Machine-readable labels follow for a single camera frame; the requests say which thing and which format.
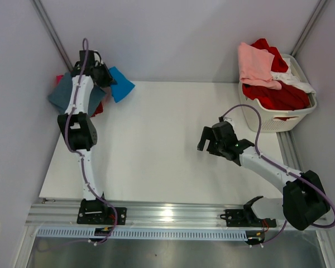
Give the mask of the bright blue t-shirt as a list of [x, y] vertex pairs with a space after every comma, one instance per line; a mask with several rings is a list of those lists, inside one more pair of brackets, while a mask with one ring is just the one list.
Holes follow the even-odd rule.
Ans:
[[111, 67], [109, 72], [116, 81], [116, 83], [112, 84], [110, 88], [114, 102], [118, 103], [131, 93], [131, 91], [135, 88], [135, 85], [129, 81], [115, 66]]

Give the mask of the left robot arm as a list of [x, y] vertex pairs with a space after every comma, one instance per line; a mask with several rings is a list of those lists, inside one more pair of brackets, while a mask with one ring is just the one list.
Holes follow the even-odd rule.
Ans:
[[102, 224], [109, 218], [104, 191], [94, 175], [93, 147], [97, 144], [97, 130], [88, 114], [89, 100], [94, 86], [114, 82], [100, 54], [85, 49], [79, 51], [80, 60], [70, 73], [72, 91], [67, 109], [58, 116], [58, 125], [68, 150], [78, 157], [83, 181], [83, 200], [79, 217], [90, 216]]

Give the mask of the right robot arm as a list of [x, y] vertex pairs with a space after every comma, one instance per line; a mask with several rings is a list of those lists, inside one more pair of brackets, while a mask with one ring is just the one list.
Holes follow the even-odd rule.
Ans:
[[197, 149], [253, 171], [282, 194], [281, 198], [258, 196], [248, 201], [243, 206], [243, 220], [250, 226], [263, 219], [281, 219], [303, 231], [331, 209], [316, 173], [303, 173], [267, 158], [256, 144], [239, 140], [227, 121], [205, 126]]

